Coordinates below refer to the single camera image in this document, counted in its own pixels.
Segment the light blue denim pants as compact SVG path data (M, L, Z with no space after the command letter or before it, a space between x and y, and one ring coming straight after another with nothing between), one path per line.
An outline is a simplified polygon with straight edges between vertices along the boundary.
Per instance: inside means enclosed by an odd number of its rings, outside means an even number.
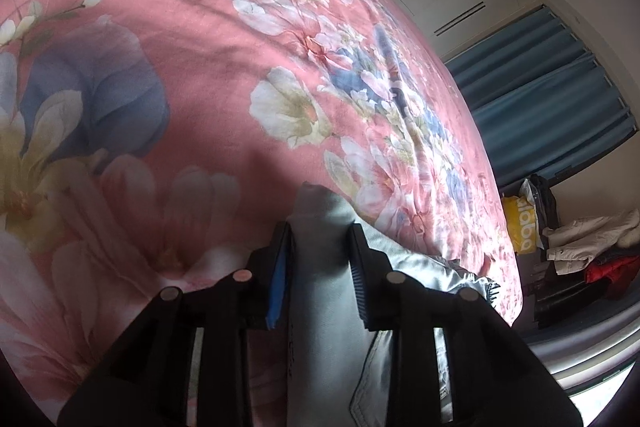
M288 325L290 426L384 424L392 335L370 333L361 321L344 242L361 225L370 247L393 268L435 291L469 287L489 298L496 283L465 270L457 260L410 251L357 216L352 205L322 185L298 190L288 223L295 241Z

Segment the yellow shopping bag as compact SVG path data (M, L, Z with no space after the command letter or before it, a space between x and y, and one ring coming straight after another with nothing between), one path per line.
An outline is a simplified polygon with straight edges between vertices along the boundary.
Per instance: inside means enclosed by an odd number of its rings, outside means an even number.
M535 206L522 196L501 199L506 227L518 255L533 254L538 248L538 223Z

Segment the beige clothes pile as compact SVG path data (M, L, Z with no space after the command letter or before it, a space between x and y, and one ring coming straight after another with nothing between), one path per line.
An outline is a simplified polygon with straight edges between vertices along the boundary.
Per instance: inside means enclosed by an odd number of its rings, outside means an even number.
M626 253L639 244L639 210L579 218L555 230L544 229L542 237L547 241L546 256L556 274L577 273L607 251L618 249Z

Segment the red garment on floor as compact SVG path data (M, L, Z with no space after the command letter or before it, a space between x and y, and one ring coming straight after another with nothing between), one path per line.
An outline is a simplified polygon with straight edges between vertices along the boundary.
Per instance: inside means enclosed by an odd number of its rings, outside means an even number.
M612 258L603 263L592 262L586 269L587 283L605 281L605 297L620 299L639 273L639 257L625 256Z

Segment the pink floral bed quilt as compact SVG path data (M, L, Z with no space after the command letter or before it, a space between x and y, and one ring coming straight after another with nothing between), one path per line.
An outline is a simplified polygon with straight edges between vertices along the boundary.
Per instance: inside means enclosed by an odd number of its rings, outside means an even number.
M523 296L482 139L390 0L1 0L1 350L50 421L164 285L304 183Z

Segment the blue curtain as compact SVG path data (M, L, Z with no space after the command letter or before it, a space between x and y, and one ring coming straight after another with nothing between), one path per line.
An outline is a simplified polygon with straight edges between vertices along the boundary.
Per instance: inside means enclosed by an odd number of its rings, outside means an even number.
M559 183L638 130L601 62L546 6L446 66L503 190L533 174Z

